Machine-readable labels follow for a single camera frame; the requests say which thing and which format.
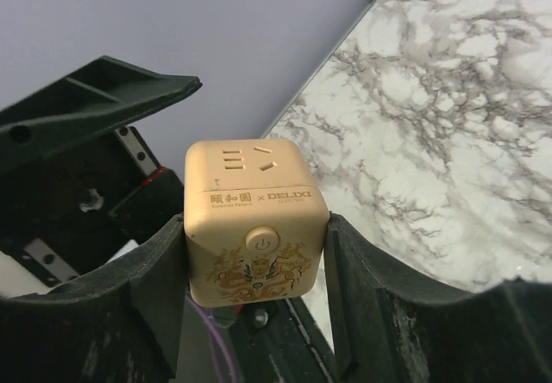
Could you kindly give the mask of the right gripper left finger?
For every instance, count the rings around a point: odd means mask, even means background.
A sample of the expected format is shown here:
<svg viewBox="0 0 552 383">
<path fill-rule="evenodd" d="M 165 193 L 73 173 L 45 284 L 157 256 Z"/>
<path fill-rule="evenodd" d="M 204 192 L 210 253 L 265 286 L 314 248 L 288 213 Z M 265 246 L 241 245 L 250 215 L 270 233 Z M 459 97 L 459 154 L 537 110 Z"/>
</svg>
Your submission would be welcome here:
<svg viewBox="0 0 552 383">
<path fill-rule="evenodd" d="M 47 294 L 3 298 L 1 380 L 168 382 L 186 287 L 177 215 L 134 250 Z"/>
</svg>

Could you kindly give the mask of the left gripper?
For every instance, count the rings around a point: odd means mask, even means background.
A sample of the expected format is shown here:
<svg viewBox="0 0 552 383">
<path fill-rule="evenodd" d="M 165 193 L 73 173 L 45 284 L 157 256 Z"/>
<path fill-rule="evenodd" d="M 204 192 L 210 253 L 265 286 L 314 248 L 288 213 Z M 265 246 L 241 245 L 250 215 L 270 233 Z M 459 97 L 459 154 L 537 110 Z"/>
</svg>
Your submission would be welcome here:
<svg viewBox="0 0 552 383">
<path fill-rule="evenodd" d="M 55 287 L 179 214 L 178 175 L 136 128 L 121 127 L 201 86 L 102 56 L 2 110 L 1 161 L 26 163 L 1 177 L 2 254 Z"/>
</svg>

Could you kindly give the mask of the beige cube socket adapter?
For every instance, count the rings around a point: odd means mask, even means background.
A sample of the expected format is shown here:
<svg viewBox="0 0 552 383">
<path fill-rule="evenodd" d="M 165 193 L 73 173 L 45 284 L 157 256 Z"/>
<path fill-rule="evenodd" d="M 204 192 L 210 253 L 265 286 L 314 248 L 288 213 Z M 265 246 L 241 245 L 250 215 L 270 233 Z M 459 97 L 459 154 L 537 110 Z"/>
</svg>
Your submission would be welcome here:
<svg viewBox="0 0 552 383">
<path fill-rule="evenodd" d="M 190 293 L 205 308 L 306 294 L 330 213 L 287 139 L 199 141 L 185 155 Z"/>
</svg>

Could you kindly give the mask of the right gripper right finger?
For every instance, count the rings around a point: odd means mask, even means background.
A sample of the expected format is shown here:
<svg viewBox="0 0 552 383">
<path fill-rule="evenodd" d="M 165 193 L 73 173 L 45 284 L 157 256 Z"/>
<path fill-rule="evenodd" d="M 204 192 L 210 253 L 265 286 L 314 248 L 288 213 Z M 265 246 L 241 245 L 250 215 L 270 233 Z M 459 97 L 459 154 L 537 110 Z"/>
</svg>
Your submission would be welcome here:
<svg viewBox="0 0 552 383">
<path fill-rule="evenodd" d="M 340 381 L 550 381 L 550 285 L 512 279 L 463 291 L 374 246 L 338 214 L 324 265 Z"/>
</svg>

